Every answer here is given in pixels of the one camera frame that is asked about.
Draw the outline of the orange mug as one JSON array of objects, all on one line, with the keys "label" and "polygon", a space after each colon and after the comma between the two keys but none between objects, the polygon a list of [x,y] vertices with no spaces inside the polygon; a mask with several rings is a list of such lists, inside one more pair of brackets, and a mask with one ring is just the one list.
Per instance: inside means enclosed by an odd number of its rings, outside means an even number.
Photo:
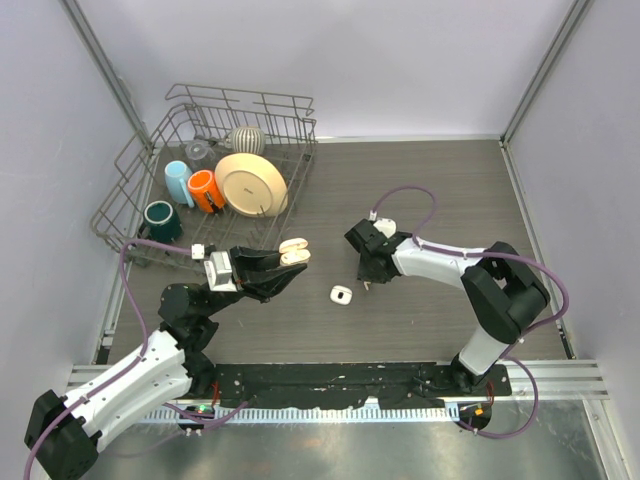
[{"label": "orange mug", "polygon": [[212,170],[200,170],[193,173],[188,180],[187,187],[196,206],[202,212],[215,214],[226,205],[226,200],[218,189],[215,173]]}]

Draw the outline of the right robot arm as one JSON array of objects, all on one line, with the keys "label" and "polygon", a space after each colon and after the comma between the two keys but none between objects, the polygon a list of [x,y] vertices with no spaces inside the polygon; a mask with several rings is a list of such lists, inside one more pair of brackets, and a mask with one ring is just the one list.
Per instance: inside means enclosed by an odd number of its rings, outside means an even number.
[{"label": "right robot arm", "polygon": [[511,245],[463,249],[425,241],[363,219],[344,238],[359,255],[357,278],[385,284],[396,277],[420,277],[465,292],[478,326],[442,374],[416,382],[427,391],[472,395],[488,372],[548,306],[543,283]]}]

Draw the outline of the striped ceramic cup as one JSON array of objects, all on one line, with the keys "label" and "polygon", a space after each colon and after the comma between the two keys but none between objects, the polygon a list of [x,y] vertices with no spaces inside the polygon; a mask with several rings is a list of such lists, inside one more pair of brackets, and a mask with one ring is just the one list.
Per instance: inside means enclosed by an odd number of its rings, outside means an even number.
[{"label": "striped ceramic cup", "polygon": [[262,155],[266,148],[266,134],[255,126],[236,127],[224,137],[223,145],[235,153]]}]

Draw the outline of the white earbud charging case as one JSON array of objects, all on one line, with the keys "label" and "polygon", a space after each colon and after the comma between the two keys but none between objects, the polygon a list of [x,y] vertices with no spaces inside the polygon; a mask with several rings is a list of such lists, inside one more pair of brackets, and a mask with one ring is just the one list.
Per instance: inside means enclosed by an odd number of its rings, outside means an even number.
[{"label": "white earbud charging case", "polygon": [[342,306],[349,305],[351,303],[352,297],[352,290],[341,285],[333,286],[329,295],[329,298],[332,302]]}]

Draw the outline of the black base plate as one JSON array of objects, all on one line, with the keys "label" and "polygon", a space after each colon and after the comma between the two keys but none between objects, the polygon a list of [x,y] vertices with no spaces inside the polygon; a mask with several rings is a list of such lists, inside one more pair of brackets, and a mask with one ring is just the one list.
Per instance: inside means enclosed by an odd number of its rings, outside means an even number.
[{"label": "black base plate", "polygon": [[217,399],[226,408],[358,409],[373,397],[384,409],[442,406],[446,398],[508,397],[507,368],[497,364],[478,383],[436,362],[217,364],[194,392],[181,400]]}]

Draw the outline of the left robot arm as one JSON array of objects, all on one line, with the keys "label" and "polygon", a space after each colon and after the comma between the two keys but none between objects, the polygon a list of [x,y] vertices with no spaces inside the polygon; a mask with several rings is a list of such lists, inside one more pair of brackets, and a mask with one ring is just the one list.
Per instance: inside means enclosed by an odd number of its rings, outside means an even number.
[{"label": "left robot arm", "polygon": [[275,250],[202,244],[188,248],[147,241],[147,246],[202,263],[204,284],[171,284],[161,295],[160,326],[142,331],[142,343],[94,379],[34,402],[25,444],[23,476],[35,464],[51,479],[79,479],[121,433],[151,410],[187,394],[205,397],[215,367],[204,349],[217,331],[211,316],[250,298],[265,303],[302,273],[311,258],[303,239]]}]

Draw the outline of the beige plate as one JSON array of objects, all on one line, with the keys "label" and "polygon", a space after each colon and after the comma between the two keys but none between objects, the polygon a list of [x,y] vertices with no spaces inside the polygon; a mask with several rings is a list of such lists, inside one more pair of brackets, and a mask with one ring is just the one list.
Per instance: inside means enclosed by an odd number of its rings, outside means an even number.
[{"label": "beige plate", "polygon": [[288,188],[266,158],[250,153],[223,157],[215,168],[217,186],[236,212],[248,217],[276,217],[288,207]]}]

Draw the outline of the dark green mug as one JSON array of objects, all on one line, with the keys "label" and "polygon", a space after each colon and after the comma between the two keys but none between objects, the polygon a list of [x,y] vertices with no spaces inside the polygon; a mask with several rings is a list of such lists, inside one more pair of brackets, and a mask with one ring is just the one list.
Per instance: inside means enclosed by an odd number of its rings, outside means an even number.
[{"label": "dark green mug", "polygon": [[158,200],[145,207],[139,233],[144,239],[171,244],[182,236],[183,229],[174,207],[166,201]]}]

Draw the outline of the light blue mug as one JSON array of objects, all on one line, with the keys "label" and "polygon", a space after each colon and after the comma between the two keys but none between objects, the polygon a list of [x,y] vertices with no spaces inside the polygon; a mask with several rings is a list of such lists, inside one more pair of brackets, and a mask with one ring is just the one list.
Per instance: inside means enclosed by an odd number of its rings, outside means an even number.
[{"label": "light blue mug", "polygon": [[195,207],[195,202],[188,189],[188,181],[193,175],[189,166],[179,160],[169,162],[164,169],[165,184],[174,202]]}]

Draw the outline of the pink earbud case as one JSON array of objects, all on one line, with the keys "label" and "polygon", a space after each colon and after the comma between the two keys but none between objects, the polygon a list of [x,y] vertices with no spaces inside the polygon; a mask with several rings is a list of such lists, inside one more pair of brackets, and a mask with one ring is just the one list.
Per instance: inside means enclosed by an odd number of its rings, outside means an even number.
[{"label": "pink earbud case", "polygon": [[301,237],[283,241],[279,245],[280,265],[291,266],[307,263],[311,258],[309,242]]}]

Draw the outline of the clear glass cup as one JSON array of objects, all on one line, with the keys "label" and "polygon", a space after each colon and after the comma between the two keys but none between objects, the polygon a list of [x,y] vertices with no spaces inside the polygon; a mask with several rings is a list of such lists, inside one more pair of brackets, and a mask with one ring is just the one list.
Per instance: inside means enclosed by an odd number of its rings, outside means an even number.
[{"label": "clear glass cup", "polygon": [[186,144],[185,153],[190,160],[201,161],[209,155],[209,144],[205,140],[192,140]]}]

